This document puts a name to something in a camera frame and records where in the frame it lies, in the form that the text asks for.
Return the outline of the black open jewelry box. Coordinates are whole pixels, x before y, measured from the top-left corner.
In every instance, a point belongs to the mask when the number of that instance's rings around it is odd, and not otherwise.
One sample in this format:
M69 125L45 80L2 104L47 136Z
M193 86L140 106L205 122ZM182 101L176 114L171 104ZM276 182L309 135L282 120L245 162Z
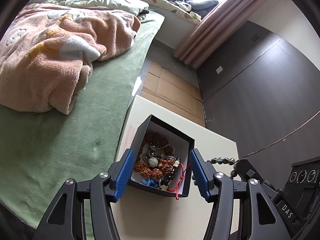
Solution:
M187 197L193 148L193 138L154 115L148 116L131 144L136 161L129 185L165 197Z

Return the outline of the green bed sheet mattress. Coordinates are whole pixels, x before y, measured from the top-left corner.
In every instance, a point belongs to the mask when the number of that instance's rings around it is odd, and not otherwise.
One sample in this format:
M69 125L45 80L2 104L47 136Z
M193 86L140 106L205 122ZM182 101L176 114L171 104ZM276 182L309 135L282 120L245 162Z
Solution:
M19 220L36 227L66 179L91 179L114 162L135 81L163 22L149 12L132 48L95 61L69 115L1 107L1 202Z

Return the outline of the cardboard floor sheets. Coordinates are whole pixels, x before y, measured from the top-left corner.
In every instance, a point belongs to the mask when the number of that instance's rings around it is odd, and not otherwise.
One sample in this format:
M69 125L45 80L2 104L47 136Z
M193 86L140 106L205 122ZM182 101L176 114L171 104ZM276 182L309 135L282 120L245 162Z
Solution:
M151 62L140 96L205 126L200 89L157 62Z

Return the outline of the dark wardrobe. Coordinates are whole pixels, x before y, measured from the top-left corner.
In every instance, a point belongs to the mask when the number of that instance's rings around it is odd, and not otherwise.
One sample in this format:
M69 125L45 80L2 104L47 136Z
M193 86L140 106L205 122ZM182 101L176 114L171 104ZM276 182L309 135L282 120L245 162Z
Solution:
M206 127L274 187L319 156L319 70L289 42L248 21L196 73Z

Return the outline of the pink right curtain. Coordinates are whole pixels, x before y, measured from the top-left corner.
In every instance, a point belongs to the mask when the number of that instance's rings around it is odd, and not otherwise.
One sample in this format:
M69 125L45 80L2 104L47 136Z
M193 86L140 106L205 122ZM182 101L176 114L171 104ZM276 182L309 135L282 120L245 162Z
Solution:
M225 0L213 9L174 50L174 57L197 69L266 0Z

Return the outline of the pink fleece blanket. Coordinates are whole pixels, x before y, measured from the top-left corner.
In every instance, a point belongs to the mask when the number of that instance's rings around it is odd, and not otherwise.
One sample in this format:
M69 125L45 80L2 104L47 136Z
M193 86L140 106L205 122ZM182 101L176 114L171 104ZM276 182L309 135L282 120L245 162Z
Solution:
M25 6L1 39L1 105L69 114L94 61L128 51L139 19L122 10Z

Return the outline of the grey pillow on sill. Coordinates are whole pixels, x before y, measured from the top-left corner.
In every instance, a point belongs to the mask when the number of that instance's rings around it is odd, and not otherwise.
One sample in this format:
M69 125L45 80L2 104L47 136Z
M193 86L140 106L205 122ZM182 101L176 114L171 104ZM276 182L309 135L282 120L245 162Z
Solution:
M202 19L219 4L217 0L187 0L186 3L191 6L191 11L200 15Z

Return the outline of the white wall socket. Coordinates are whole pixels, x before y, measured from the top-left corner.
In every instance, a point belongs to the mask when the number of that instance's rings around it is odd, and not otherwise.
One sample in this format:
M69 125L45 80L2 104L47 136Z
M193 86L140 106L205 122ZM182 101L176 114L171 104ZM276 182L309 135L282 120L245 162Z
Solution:
M218 68L216 68L216 73L220 74L223 71L222 66L219 66Z

